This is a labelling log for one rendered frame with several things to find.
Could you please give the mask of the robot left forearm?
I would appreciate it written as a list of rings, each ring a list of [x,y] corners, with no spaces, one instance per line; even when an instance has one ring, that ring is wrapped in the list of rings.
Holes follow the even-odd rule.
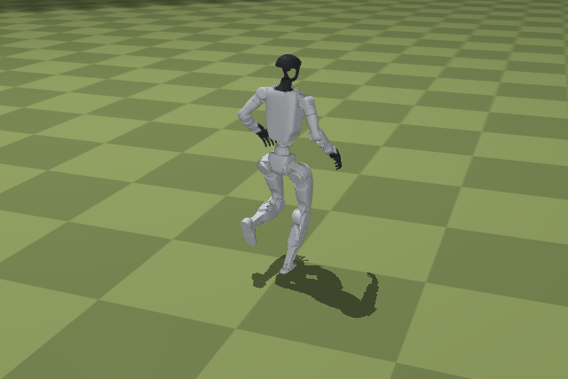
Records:
[[[258,127],[258,122],[256,122],[253,117],[249,122],[241,122],[242,124],[246,125],[249,130],[252,130],[254,133],[258,133],[261,131]]]

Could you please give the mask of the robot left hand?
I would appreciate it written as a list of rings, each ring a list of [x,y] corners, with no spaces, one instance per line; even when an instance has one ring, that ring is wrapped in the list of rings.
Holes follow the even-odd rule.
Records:
[[[267,147],[267,145],[266,145],[266,142],[265,142],[264,139],[266,139],[267,142],[268,142],[268,144],[269,144],[269,146],[271,146],[271,143],[270,143],[270,141],[269,141],[270,138],[269,138],[269,136],[268,136],[268,131],[267,131],[267,129],[264,129],[264,127],[263,127],[261,124],[258,124],[258,127],[259,127],[259,129],[260,129],[261,131],[259,131],[259,132],[256,133],[256,134],[264,141],[265,147]],[[269,138],[269,139],[268,139],[268,138]],[[272,140],[272,139],[270,139],[270,140],[272,141],[272,145],[274,146],[273,140]],[[276,140],[274,140],[274,141],[275,141],[275,143],[277,144],[277,141],[276,141]]]

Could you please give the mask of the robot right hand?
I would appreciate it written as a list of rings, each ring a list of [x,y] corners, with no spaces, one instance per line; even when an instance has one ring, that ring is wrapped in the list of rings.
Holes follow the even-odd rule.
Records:
[[[332,154],[330,154],[329,156],[330,156],[331,158],[335,158],[335,159],[334,159],[334,160],[336,160],[335,164],[338,163],[338,164],[336,165],[336,167],[339,166],[338,168],[336,168],[336,170],[339,170],[340,168],[342,168],[342,162],[341,162],[341,156],[340,156],[340,154],[339,154],[339,152],[338,152],[337,149],[336,149],[336,151],[337,151],[337,154],[332,153]]]

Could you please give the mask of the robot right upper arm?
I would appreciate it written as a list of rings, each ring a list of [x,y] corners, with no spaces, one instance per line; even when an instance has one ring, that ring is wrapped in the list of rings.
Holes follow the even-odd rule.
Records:
[[[322,140],[320,137],[319,118],[316,111],[314,97],[303,93],[297,94],[298,106],[303,109],[306,122],[309,126],[309,138],[312,142]]]

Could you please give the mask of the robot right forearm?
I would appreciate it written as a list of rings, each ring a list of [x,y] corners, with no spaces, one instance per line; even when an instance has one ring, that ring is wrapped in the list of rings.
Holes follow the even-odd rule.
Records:
[[[322,129],[319,129],[319,134],[322,140],[317,141],[316,142],[317,145],[321,147],[321,149],[327,154],[327,156],[329,156],[332,153],[337,154],[335,146],[333,146],[332,143],[328,140],[327,136],[325,135]]]

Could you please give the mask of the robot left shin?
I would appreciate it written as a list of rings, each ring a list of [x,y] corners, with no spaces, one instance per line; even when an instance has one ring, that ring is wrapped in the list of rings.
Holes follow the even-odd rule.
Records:
[[[278,216],[277,204],[275,203],[273,205],[271,199],[272,197],[268,201],[265,201],[258,209],[257,213],[251,218],[254,226],[261,225]]]

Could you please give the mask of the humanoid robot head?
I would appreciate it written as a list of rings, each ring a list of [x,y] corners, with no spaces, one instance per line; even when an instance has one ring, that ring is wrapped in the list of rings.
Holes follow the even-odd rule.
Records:
[[[285,54],[277,59],[275,66],[282,67],[284,77],[281,78],[280,85],[275,87],[274,90],[285,92],[292,91],[293,89],[291,88],[291,85],[292,82],[294,82],[298,77],[301,60],[294,55]],[[288,76],[287,73],[287,71],[289,71],[291,68],[294,68],[296,70],[296,75],[292,79]]]

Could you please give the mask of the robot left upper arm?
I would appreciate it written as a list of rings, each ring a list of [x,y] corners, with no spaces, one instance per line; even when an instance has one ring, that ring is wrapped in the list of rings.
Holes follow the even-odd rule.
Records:
[[[269,88],[270,87],[258,88],[252,98],[250,98],[246,105],[238,112],[238,116],[242,122],[249,122],[252,119],[251,112],[263,104],[266,92]]]

